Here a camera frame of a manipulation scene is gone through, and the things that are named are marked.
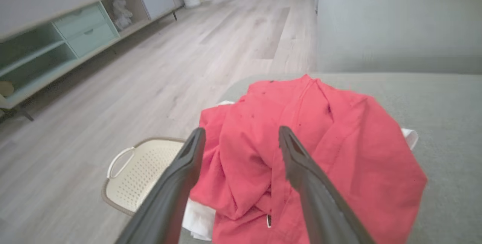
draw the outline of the wooden floor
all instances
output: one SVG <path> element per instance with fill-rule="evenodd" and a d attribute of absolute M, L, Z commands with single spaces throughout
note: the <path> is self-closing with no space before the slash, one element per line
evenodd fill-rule
<path fill-rule="evenodd" d="M 100 189 L 112 158 L 186 138 L 200 111 L 260 73 L 314 71 L 313 0 L 206 0 L 118 43 L 0 124 L 0 242 L 110 244 L 128 217 Z"/>

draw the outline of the red jacket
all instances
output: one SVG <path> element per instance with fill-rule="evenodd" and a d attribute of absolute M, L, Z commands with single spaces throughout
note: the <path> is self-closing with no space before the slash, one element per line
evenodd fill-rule
<path fill-rule="evenodd" d="M 309 243 L 299 195 L 285 179 L 281 125 L 377 243 L 406 241 L 427 178 L 400 126 L 374 98 L 303 76 L 254 83 L 237 103 L 203 110 L 206 145 L 191 199 L 216 210 L 213 243 Z"/>

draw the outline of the mint green drawer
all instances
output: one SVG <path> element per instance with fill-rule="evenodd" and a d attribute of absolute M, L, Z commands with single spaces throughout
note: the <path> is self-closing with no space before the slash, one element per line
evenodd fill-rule
<path fill-rule="evenodd" d="M 115 38 L 114 33 L 107 23 L 96 28 L 86 30 L 79 36 L 68 40 L 70 47 L 74 50 L 78 57 L 86 55 L 88 52 L 106 45 Z"/>
<path fill-rule="evenodd" d="M 81 33 L 83 30 L 101 23 L 104 20 L 105 17 L 102 15 L 99 6 L 94 4 L 79 9 L 78 11 L 73 11 L 54 21 L 54 24 L 64 38 L 67 39 L 77 33 Z"/>

